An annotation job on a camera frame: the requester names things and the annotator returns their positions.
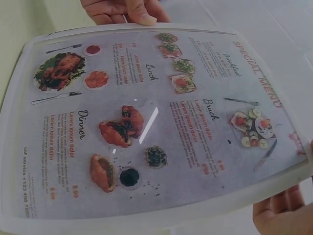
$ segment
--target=cutlery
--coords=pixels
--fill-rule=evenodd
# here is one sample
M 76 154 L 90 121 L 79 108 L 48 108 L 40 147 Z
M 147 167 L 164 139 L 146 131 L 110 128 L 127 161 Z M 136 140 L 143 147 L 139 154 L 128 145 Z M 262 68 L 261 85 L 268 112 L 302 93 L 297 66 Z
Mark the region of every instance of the cutlery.
M 45 102 L 45 101 L 48 101 L 48 100 L 66 98 L 66 97 L 70 97 L 70 96 L 74 96 L 74 95 L 80 95 L 80 94 L 82 94 L 82 93 L 81 92 L 68 92 L 68 93 L 59 94 L 57 96 L 46 98 L 46 99 L 34 100 L 33 102 L 31 102 L 31 104 L 32 105 L 39 104 L 39 103 L 42 103 L 42 102 Z
M 275 140 L 274 144 L 269 149 L 269 151 L 266 153 L 266 155 L 255 166 L 255 168 L 253 169 L 254 172 L 258 171 L 261 168 L 261 166 L 264 164 L 266 159 L 272 154 L 272 152 L 273 152 L 274 148 L 276 147 L 276 145 L 277 145 L 277 139 Z
M 52 53 L 52 52 L 55 52 L 55 51 L 58 51 L 58 50 L 64 50 L 64 49 L 67 49 L 67 48 L 78 48 L 78 47 L 81 47 L 82 44 L 77 44 L 77 45 L 73 45 L 73 46 L 70 46 L 70 47 L 65 47 L 65 48 L 61 48 L 61 49 L 56 49 L 56 50 L 50 50 L 50 51 L 47 51 L 46 54 L 49 54 L 49 53 Z
M 249 101 L 244 101 L 244 100 L 240 100 L 240 99 L 231 99 L 231 98 L 224 98 L 225 100 L 230 100 L 230 101 L 235 101 L 235 102 L 240 102 L 240 103 L 247 103 L 250 104 L 252 106 L 260 106 L 259 102 L 249 102 Z

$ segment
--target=knife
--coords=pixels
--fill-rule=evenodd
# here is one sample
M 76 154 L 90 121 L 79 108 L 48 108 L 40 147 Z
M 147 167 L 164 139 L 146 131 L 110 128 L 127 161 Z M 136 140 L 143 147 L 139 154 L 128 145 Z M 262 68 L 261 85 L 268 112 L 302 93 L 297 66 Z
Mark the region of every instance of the knife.
M 70 96 L 74 96 L 74 95 L 80 95 L 82 94 L 81 92 L 68 92 L 68 93 L 64 93 L 64 94 L 60 94 L 54 97 L 50 97 L 50 98 L 46 98 L 46 99 L 38 99 L 38 100 L 34 100 L 33 102 L 31 102 L 32 105 L 34 104 L 39 104 L 48 100 L 53 100 L 53 99 L 60 99 L 60 98 L 66 98 L 66 97 L 70 97 Z
M 266 155 L 255 166 L 255 168 L 253 169 L 254 172 L 258 171 L 261 168 L 261 166 L 264 164 L 266 159 L 272 154 L 272 152 L 273 152 L 274 148 L 276 147 L 276 145 L 277 145 L 277 139 L 275 140 L 274 144 L 269 149 L 269 151 L 266 153 Z

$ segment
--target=finger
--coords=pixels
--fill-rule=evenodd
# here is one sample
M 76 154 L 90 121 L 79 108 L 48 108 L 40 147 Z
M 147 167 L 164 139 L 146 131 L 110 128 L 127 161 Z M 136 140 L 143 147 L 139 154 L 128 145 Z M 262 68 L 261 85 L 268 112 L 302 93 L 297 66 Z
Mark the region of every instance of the finger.
M 113 21 L 114 24 L 126 23 L 122 15 L 112 15 L 111 20 Z
M 274 213 L 270 207 L 270 198 L 253 205 L 253 223 L 259 231 L 272 217 Z
M 287 197 L 289 201 L 289 210 L 296 211 L 305 206 L 303 195 L 299 185 L 295 185 L 287 190 Z
M 146 9 L 151 16 L 157 18 L 157 22 L 171 22 L 169 15 L 158 0 L 149 1 L 146 4 Z
M 123 15 L 127 13 L 127 9 L 125 5 L 122 4 L 113 4 L 111 1 L 99 1 L 99 0 L 93 0 L 93 1 L 85 1 L 83 2 L 83 7 L 87 14 L 90 17 L 96 16 L 96 15 L 102 15 L 106 14 L 108 16 L 112 15 Z
M 106 14 L 91 16 L 91 18 L 97 25 L 113 23 L 112 19 Z
M 134 23 L 134 21 L 129 17 L 129 15 L 125 15 L 125 18 L 128 23 Z
M 151 26 L 157 19 L 148 14 L 144 0 L 125 0 L 129 17 L 136 23 Z
M 270 199 L 272 210 L 274 214 L 280 214 L 289 211 L 287 192 L 283 191 L 276 194 Z

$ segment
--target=red sauce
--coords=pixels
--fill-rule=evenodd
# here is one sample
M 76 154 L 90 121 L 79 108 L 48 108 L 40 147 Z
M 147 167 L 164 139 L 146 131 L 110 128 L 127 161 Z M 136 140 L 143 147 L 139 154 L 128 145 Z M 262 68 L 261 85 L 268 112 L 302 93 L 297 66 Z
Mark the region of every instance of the red sauce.
M 96 54 L 100 51 L 100 47 L 99 46 L 95 46 L 95 45 L 92 45 L 92 46 L 89 46 L 87 47 L 86 49 L 86 52 L 88 54 Z

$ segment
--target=menu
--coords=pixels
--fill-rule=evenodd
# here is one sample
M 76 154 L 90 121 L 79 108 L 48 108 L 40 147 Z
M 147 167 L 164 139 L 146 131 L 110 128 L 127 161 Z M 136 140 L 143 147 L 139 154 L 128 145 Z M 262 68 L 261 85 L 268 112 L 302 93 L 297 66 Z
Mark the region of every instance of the menu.
M 18 124 L 17 217 L 172 208 L 307 161 L 236 34 L 83 35 L 33 53 Z

